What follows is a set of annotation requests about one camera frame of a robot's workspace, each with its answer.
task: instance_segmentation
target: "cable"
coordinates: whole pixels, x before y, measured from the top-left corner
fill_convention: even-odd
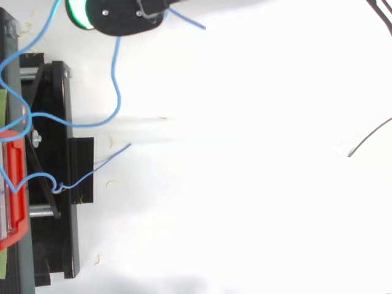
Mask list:
[[[191,20],[190,18],[187,18],[185,15],[182,15],[181,13],[177,12],[176,10],[169,8],[168,9],[172,14],[176,15],[177,17],[180,17],[180,19],[190,23],[191,25],[194,25],[198,27],[199,29],[206,29],[205,26],[203,26],[201,23],[198,23],[197,21]]]
[[[2,80],[2,71],[4,70],[4,68],[10,63],[12,62],[15,58],[18,58],[19,56],[21,56],[22,54],[25,54],[27,51],[29,51],[36,43],[38,43],[40,41],[40,39],[43,37],[43,35],[46,33],[46,31],[49,28],[49,25],[51,24],[51,22],[53,21],[53,18],[55,17],[56,11],[60,5],[61,0],[56,0],[55,3],[53,4],[53,7],[51,8],[50,14],[49,14],[49,18],[47,20],[47,22],[45,23],[45,25],[43,26],[43,29],[41,30],[41,32],[38,34],[38,36],[26,47],[24,47],[24,49],[15,52],[14,54],[12,54],[11,56],[9,56],[8,58],[6,58],[5,60],[3,60],[3,62],[0,64],[0,85],[6,89],[9,93],[11,93],[12,95],[14,95],[16,98],[18,98],[22,104],[25,105],[26,109],[27,109],[27,117],[28,119],[28,124],[25,128],[25,130],[16,137],[13,138],[5,138],[5,139],[1,139],[0,142],[12,142],[15,140],[18,140],[20,137],[24,137],[31,129],[32,126],[32,119],[30,117],[31,114],[31,110],[30,107],[28,105],[28,103],[17,93],[15,92],[11,87],[9,87],[3,80]],[[0,133],[10,129],[8,126],[5,126],[3,128],[0,129]]]
[[[368,138],[370,138],[371,135],[373,135],[374,133],[376,133],[380,128],[382,128],[385,124],[387,124],[387,123],[390,122],[390,121],[392,121],[392,118],[386,120],[386,121],[383,122],[381,125],[379,125],[373,132],[371,132],[369,135],[367,135],[367,137],[366,137],[365,139],[363,139],[363,140],[361,141],[361,143],[359,143],[358,146],[355,147],[354,150],[351,151],[347,156],[348,156],[348,157],[352,157],[352,156],[354,155],[354,153],[358,150],[358,148],[361,147],[361,145],[362,145],[363,143],[365,143],[365,141],[366,141]]]
[[[24,119],[28,119],[28,123],[26,128],[24,129],[24,131],[22,133],[20,133],[18,136],[16,137],[12,137],[12,138],[4,138],[0,140],[0,143],[7,143],[7,142],[11,142],[11,141],[15,141],[18,140],[20,138],[23,138],[31,129],[32,127],[32,118],[33,117],[46,117],[46,118],[50,118],[52,120],[55,120],[61,124],[64,124],[66,126],[69,127],[74,127],[74,128],[90,128],[90,127],[99,127],[102,126],[106,123],[108,123],[109,121],[111,121],[119,112],[120,108],[121,108],[121,93],[117,84],[117,80],[116,80],[116,62],[117,62],[117,57],[118,57],[118,51],[119,51],[119,46],[121,43],[121,38],[117,37],[116,39],[116,46],[115,46],[115,52],[113,55],[113,60],[112,60],[112,64],[111,64],[111,79],[113,81],[113,85],[115,87],[116,93],[117,93],[117,107],[114,110],[114,112],[111,114],[111,116],[109,116],[107,119],[103,120],[102,122],[97,122],[94,124],[72,124],[71,122],[67,122],[61,118],[57,118],[49,113],[42,113],[42,112],[38,112],[38,113],[31,113],[31,109],[28,105],[28,103],[22,98],[21,95],[19,95],[19,93],[17,93],[16,91],[14,91],[11,87],[9,87],[7,84],[4,83],[4,81],[1,78],[1,73],[2,71],[5,69],[5,67],[12,62],[14,59],[18,58],[19,56],[21,56],[22,54],[26,53],[27,51],[29,51],[36,43],[38,43],[40,41],[40,39],[43,37],[43,35],[46,33],[46,31],[48,30],[51,22],[53,21],[56,11],[59,7],[61,0],[56,0],[55,3],[53,4],[53,7],[51,9],[51,12],[49,14],[48,20],[45,23],[43,29],[40,31],[40,33],[38,34],[38,36],[24,49],[12,54],[11,56],[9,56],[8,58],[6,58],[5,60],[3,60],[3,62],[0,64],[0,85],[6,89],[9,93],[11,93],[11,95],[15,96],[27,109],[27,114],[18,118],[16,121],[8,124],[7,126],[0,128],[0,132],[4,132],[5,130],[8,130],[14,126],[16,126],[18,123],[20,123],[22,120]],[[169,9],[170,12],[172,12],[174,15],[176,15],[177,17],[180,17],[181,19],[183,19],[184,21],[197,26],[200,29],[206,29],[205,26],[203,26],[200,23],[197,23],[194,20],[191,20],[187,17],[185,17],[184,15],[181,15],[179,12],[173,10],[173,9]],[[48,173],[35,173],[32,175],[29,175],[27,177],[25,177],[25,179],[23,179],[19,185],[17,187],[14,187],[10,178],[7,176],[6,171],[3,169],[2,166],[0,166],[0,174],[3,176],[4,181],[8,184],[10,190],[16,194],[21,187],[23,187],[23,184],[27,181],[29,181],[30,179],[36,178],[38,176],[44,176],[48,179],[51,180],[52,184],[53,184],[53,188],[52,188],[52,193],[54,194],[58,194],[61,193],[62,191],[64,191],[64,189],[72,189],[74,187],[76,187],[77,185],[79,185],[82,181],[84,181],[87,177],[89,177],[90,175],[92,175],[94,172],[98,171],[99,169],[101,169],[103,166],[105,166],[109,161],[112,160],[112,158],[114,158],[115,156],[117,156],[118,154],[122,153],[123,151],[125,151],[127,148],[129,148],[131,146],[131,144],[127,145],[124,149],[120,150],[119,152],[117,152],[116,154],[114,154],[113,156],[111,156],[109,158],[109,160],[107,160],[104,164],[102,164],[100,167],[98,167],[97,169],[91,171],[90,173],[88,173],[87,175],[85,175],[84,177],[82,177],[82,179],[80,179],[78,182],[76,182],[74,185],[72,186],[65,186],[63,185],[63,183],[60,184],[60,187],[58,189],[56,189],[57,186],[57,182],[56,179],[52,176],[49,175]]]
[[[84,177],[82,177],[82,179],[80,179],[79,181],[77,181],[75,184],[71,185],[71,186],[65,186],[63,185],[63,183],[60,183],[60,187],[59,189],[53,191],[54,194],[59,194],[61,192],[63,192],[65,189],[72,189],[74,187],[76,187],[77,185],[79,185],[81,182],[83,182],[86,178],[88,178],[89,176],[91,176],[93,173],[99,171],[102,167],[104,167],[107,163],[109,163],[109,161],[111,161],[113,158],[115,158],[118,154],[123,153],[126,149],[128,149],[129,147],[131,147],[132,144],[128,144],[127,146],[125,146],[122,150],[114,153],[114,155],[110,156],[108,160],[105,161],[105,163],[103,163],[100,167],[97,167],[95,170],[89,172],[87,175],[85,175]]]
[[[390,14],[392,14],[392,7],[390,6],[390,4],[386,0],[381,0],[381,2],[383,2],[383,4],[385,5],[386,9],[388,9]]]
[[[114,112],[105,120],[101,121],[101,122],[97,122],[94,124],[73,124],[71,122],[67,122],[61,118],[58,118],[54,115],[51,115],[49,113],[44,113],[44,112],[34,112],[30,114],[28,113],[26,116],[22,116],[20,118],[18,118],[16,121],[10,123],[9,125],[3,127],[2,129],[0,129],[0,132],[3,132],[4,130],[10,129],[14,126],[16,126],[18,123],[20,123],[22,120],[26,119],[26,118],[36,118],[36,117],[45,117],[45,118],[50,118],[54,121],[57,121],[58,123],[61,123],[65,126],[69,126],[69,127],[73,127],[75,129],[82,129],[82,128],[90,128],[90,127],[99,127],[102,126],[106,123],[108,123],[109,121],[111,121],[120,111],[121,108],[121,93],[117,84],[117,79],[116,79],[116,62],[117,62],[117,57],[118,57],[118,51],[119,51],[119,47],[120,47],[120,43],[121,43],[121,37],[117,37],[116,39],[116,46],[115,46],[115,52],[113,54],[113,60],[111,62],[111,80],[113,81],[113,85],[115,87],[116,93],[117,93],[117,107],[114,110]],[[25,101],[21,96],[16,96],[19,100],[21,101]],[[2,140],[3,142],[8,142],[8,141],[14,141],[14,140],[18,140],[22,137],[24,137],[28,131],[24,131],[22,132],[19,136],[13,137],[11,138],[11,140]]]

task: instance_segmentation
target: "bolt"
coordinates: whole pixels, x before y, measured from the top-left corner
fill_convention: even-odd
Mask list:
[[[22,33],[22,27],[20,26],[19,21],[17,20],[9,20],[6,23],[6,34],[14,39],[20,37]]]
[[[64,78],[72,78],[72,69],[70,67],[64,68]]]
[[[31,134],[31,142],[34,148],[38,148],[39,143],[42,142],[42,137],[38,134],[37,130],[34,130]]]

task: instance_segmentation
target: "metal rod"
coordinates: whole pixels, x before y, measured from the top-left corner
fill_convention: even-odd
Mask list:
[[[49,204],[30,206],[30,217],[54,216]]]
[[[38,67],[23,67],[19,70],[21,81],[32,81],[36,78]]]

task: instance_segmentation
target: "black wire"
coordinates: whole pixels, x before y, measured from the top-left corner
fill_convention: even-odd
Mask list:
[[[385,7],[388,9],[390,14],[392,14],[392,7],[390,6],[390,4],[386,0],[381,0],[381,2],[384,3]]]
[[[382,123],[381,125],[379,125],[373,132],[371,132],[369,135],[367,135],[367,137],[366,137],[365,139],[363,139],[363,140],[361,141],[361,143],[359,143],[358,146],[355,147],[355,149],[354,149],[353,151],[351,151],[351,152],[348,154],[348,157],[352,157],[352,156],[354,155],[354,153],[358,150],[358,148],[361,147],[361,145],[362,145],[363,143],[365,143],[365,141],[366,141],[368,138],[370,138],[371,135],[373,135],[374,133],[376,133],[380,128],[382,128],[385,124],[387,124],[387,123],[390,122],[390,121],[392,121],[392,118],[390,118],[390,119],[386,120],[385,122],[383,122],[383,123]]]

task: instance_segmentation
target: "debris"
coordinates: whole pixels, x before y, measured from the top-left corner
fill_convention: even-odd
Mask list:
[[[95,262],[95,264],[94,264],[94,265],[98,265],[98,264],[100,264],[101,260],[102,260],[102,255],[98,255],[98,261],[97,261],[97,262]]]
[[[110,149],[113,147],[113,145],[116,143],[116,139],[112,138],[111,136],[109,136],[110,139]]]
[[[116,181],[109,181],[108,183],[106,183],[106,190],[109,188],[109,185],[110,184],[116,184],[117,182]]]

